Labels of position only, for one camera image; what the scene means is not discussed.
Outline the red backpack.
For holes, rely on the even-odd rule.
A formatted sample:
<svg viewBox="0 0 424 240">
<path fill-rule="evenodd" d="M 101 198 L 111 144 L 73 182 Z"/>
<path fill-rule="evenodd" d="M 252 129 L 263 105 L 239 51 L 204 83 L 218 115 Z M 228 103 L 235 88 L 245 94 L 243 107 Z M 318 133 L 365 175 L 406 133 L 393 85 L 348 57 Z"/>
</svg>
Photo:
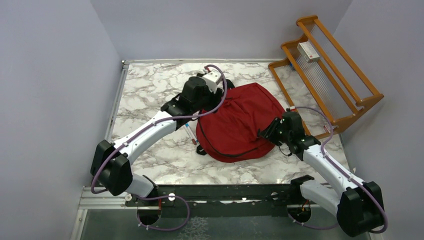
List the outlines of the red backpack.
<svg viewBox="0 0 424 240">
<path fill-rule="evenodd" d="M 197 121 L 196 152 L 223 163 L 264 157 L 275 145 L 258 132 L 284 112 L 279 101 L 256 82 L 233 87 L 216 113 Z"/>
</svg>

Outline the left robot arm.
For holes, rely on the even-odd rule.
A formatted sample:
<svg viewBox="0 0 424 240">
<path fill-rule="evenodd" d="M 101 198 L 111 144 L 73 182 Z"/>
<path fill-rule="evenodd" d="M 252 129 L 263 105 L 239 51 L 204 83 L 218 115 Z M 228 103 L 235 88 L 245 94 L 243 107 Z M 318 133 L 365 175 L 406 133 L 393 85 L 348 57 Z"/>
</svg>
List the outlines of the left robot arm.
<svg viewBox="0 0 424 240">
<path fill-rule="evenodd" d="M 217 112 L 226 97 L 223 73 L 212 70 L 191 76 L 182 91 L 166 102 L 156 115 L 132 133 L 109 142 L 102 140 L 95 149 L 90 168 L 92 185 L 100 183 L 113 196 L 128 193 L 138 196 L 144 205 L 157 200 L 152 180 L 132 172 L 132 164 L 148 148 L 163 137 L 175 132 L 193 118 Z"/>
</svg>

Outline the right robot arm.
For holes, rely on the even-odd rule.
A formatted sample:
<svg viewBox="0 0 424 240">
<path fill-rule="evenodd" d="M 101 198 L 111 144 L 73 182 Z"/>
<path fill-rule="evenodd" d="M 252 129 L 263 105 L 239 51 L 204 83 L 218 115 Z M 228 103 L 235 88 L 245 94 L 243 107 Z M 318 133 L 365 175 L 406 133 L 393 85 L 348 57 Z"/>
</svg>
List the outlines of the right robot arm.
<svg viewBox="0 0 424 240">
<path fill-rule="evenodd" d="M 373 181 L 365 182 L 348 171 L 325 149 L 325 143 L 306 134 L 296 107 L 276 117 L 258 136 L 276 146 L 285 144 L 292 155 L 313 167 L 329 184 L 304 179 L 288 190 L 289 199 L 300 204 L 310 200 L 333 214 L 345 234 L 356 237 L 362 233 L 381 234 L 389 226 L 384 210 L 382 190 Z"/>
</svg>

